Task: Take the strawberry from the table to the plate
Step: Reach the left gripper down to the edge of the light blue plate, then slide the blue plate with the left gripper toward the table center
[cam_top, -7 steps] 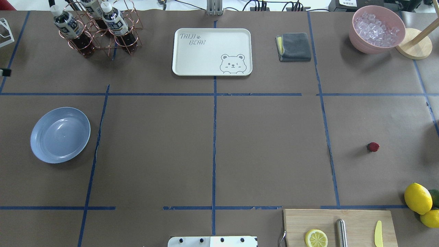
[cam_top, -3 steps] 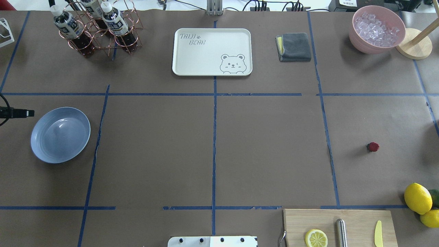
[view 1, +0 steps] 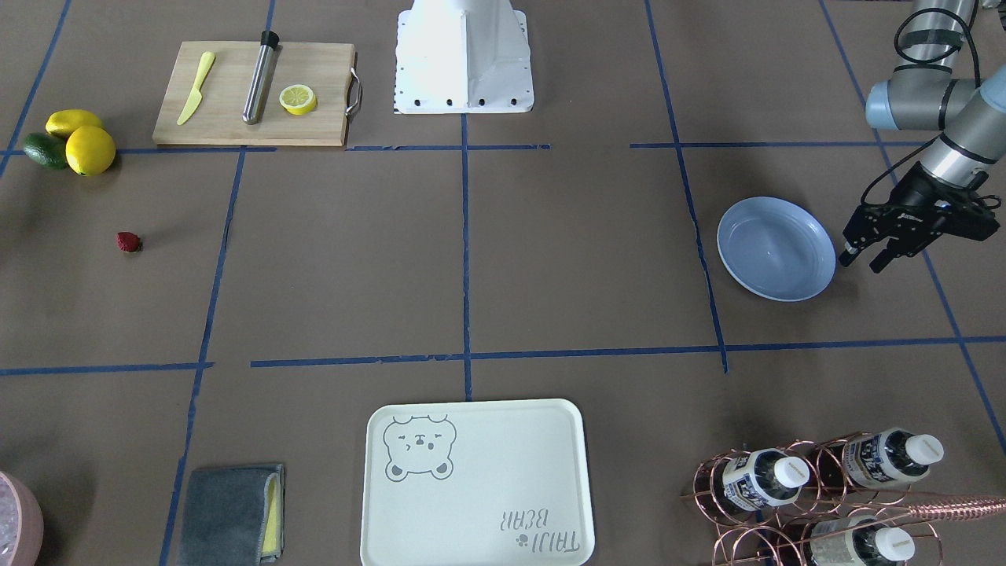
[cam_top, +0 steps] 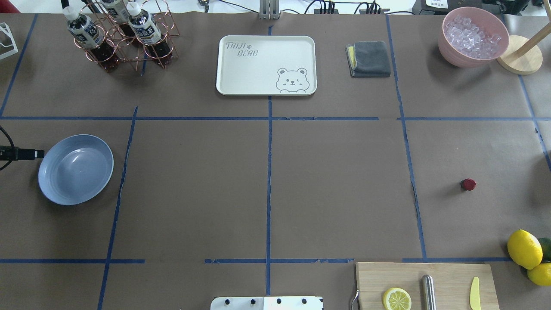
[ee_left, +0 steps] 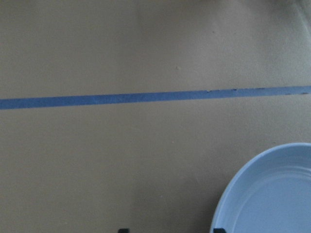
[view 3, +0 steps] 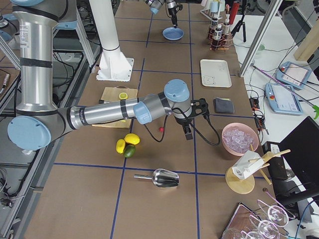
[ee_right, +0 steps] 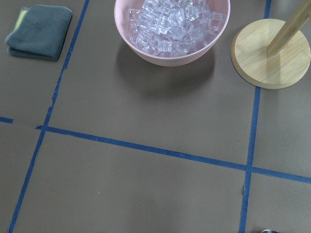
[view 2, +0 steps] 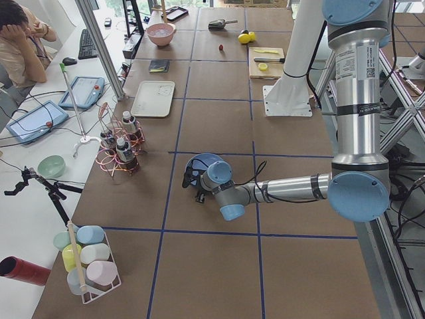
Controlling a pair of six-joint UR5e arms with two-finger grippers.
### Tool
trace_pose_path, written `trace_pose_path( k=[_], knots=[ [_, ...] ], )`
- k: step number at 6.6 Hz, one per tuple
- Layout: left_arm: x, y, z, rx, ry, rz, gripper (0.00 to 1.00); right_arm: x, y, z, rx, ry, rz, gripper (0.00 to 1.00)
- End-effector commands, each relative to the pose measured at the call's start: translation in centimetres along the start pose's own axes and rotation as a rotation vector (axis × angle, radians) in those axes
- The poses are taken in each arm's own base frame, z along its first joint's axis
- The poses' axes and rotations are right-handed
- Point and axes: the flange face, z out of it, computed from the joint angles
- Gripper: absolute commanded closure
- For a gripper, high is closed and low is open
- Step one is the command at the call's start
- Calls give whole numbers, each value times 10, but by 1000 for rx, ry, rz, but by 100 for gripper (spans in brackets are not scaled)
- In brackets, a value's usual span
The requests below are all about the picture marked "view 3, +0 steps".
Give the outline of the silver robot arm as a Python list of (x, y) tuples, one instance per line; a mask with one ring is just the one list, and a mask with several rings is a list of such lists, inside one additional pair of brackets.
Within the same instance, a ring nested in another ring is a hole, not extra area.
[(150, 123), (173, 115), (191, 139), (190, 123), (208, 116), (205, 99), (192, 100), (187, 84), (169, 81), (158, 94), (94, 106), (63, 107), (74, 77), (53, 81), (53, 32), (74, 29), (80, 18), (74, 0), (14, 0), (12, 13), (19, 22), (21, 101), (7, 126), (11, 142), (36, 151), (82, 126), (137, 119)]
[(171, 19), (174, 28), (178, 28), (177, 13), (182, 11), (183, 5), (175, 0), (146, 0), (152, 14), (157, 14), (162, 6), (165, 6), (166, 14)]

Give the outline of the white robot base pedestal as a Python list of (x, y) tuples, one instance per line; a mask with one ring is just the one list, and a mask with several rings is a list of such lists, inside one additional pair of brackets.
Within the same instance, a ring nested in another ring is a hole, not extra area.
[(91, 0), (89, 3), (103, 50), (97, 80), (130, 81), (134, 59), (125, 57), (120, 49), (111, 1)]

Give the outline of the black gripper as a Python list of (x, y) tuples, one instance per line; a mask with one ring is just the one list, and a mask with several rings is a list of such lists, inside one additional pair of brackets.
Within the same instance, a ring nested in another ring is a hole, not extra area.
[(190, 123), (197, 116), (203, 116), (206, 120), (208, 119), (208, 103), (204, 98), (200, 98), (199, 100), (191, 100), (188, 108), (184, 107), (184, 105), (185, 103), (176, 105), (172, 108), (172, 112), (176, 122), (182, 126), (185, 138), (192, 140)]
[(167, 2), (167, 9), (171, 16), (174, 28), (177, 28), (177, 13), (183, 9), (183, 5), (176, 2)]

